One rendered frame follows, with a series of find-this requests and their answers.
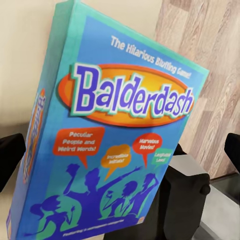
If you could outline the board game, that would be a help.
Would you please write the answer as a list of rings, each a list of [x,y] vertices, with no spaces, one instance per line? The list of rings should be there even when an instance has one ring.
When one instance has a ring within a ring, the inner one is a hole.
[[[7,240],[142,224],[209,72],[79,0],[56,3]]]

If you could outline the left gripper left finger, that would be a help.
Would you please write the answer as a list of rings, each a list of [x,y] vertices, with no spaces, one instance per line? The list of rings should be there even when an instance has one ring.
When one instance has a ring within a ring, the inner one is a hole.
[[[26,153],[21,133],[0,138],[0,193]]]

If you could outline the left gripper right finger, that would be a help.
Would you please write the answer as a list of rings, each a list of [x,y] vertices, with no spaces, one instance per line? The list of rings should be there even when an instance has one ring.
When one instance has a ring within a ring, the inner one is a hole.
[[[224,151],[240,174],[240,135],[229,133],[226,138]]]

